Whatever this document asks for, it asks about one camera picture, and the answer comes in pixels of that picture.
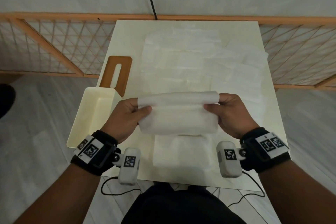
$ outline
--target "white towel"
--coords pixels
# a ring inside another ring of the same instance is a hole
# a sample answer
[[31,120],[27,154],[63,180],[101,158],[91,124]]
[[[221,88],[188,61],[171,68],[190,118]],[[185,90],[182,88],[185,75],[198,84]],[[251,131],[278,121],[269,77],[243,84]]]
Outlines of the white towel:
[[175,92],[138,98],[138,107],[150,105],[152,112],[139,121],[140,130],[156,135],[199,135],[217,132],[218,116],[204,104],[219,102],[216,91]]

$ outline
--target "white plastic box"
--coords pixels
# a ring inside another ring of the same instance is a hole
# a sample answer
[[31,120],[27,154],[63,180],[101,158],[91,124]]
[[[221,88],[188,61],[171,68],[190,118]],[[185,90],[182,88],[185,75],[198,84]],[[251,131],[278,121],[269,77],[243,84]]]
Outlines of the white plastic box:
[[87,135],[101,129],[120,100],[115,89],[86,88],[66,145],[76,148]]

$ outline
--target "person's right hand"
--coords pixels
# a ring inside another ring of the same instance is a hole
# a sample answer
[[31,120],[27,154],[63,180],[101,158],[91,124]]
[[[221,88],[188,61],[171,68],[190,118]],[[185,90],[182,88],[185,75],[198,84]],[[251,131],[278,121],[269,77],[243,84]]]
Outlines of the person's right hand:
[[234,138],[241,139],[244,134],[259,127],[236,94],[221,93],[219,105],[206,104],[204,108],[219,116],[220,127]]

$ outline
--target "table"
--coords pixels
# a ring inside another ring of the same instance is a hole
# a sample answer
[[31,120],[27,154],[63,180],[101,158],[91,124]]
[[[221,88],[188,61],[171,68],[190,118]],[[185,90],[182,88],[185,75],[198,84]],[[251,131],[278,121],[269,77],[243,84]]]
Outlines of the table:
[[[215,29],[218,31],[223,46],[230,40],[238,40],[244,44],[251,44],[259,50],[264,50],[259,25],[257,22],[248,21],[117,21],[107,50],[103,68],[101,70],[97,87],[102,79],[107,58],[109,56],[131,56],[133,59],[124,99],[139,97],[140,89],[140,63],[141,53],[145,38],[148,33],[165,30],[172,27],[192,26],[198,29]],[[275,96],[274,86],[270,70],[265,67],[262,74],[262,94],[268,98],[267,110],[264,116],[264,126],[267,130],[276,133],[287,143],[278,102]],[[152,164],[154,136],[142,134],[139,128],[122,144],[123,152],[128,147],[141,150],[141,160],[138,173],[139,180],[161,181],[180,184],[194,184],[209,187],[221,187],[230,189],[260,191],[257,185],[247,176],[238,178],[223,178],[219,173],[218,164],[215,163],[208,171],[154,167]],[[237,146],[238,140],[230,136],[223,137],[221,141],[233,141]],[[213,143],[214,160],[216,158],[216,145]],[[119,169],[111,168],[104,173],[106,176],[117,176]],[[251,175],[260,184],[258,175],[253,171]]]

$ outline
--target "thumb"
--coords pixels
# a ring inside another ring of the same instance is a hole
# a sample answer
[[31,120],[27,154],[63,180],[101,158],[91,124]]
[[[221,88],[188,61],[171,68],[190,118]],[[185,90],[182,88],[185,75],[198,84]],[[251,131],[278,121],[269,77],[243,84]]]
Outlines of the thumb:
[[142,107],[139,110],[137,110],[136,112],[132,113],[133,119],[136,120],[136,122],[138,122],[142,118],[149,115],[151,113],[151,111],[152,111],[152,107],[150,107],[150,106]]
[[220,116],[223,113],[223,106],[217,104],[205,104],[204,109],[208,112],[212,112],[213,114]]

